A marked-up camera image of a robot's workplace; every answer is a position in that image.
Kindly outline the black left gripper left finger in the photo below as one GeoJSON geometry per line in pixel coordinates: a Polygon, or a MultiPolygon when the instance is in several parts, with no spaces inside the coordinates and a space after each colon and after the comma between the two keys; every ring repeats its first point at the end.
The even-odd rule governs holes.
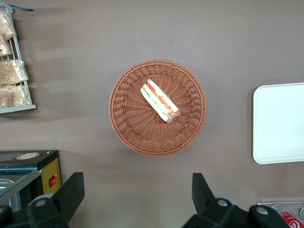
{"type": "Polygon", "coordinates": [[[22,210],[0,207],[2,228],[67,228],[85,197],[84,174],[73,173],[52,196],[40,195],[22,210]]]}

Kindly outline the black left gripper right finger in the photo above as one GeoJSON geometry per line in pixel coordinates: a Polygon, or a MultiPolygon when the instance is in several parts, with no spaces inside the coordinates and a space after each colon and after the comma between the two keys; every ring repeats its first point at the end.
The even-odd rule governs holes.
{"type": "Polygon", "coordinates": [[[185,228],[289,227],[270,207],[253,205],[245,211],[228,199],[216,198],[201,173],[193,173],[191,193],[197,213],[183,225],[185,228]]]}

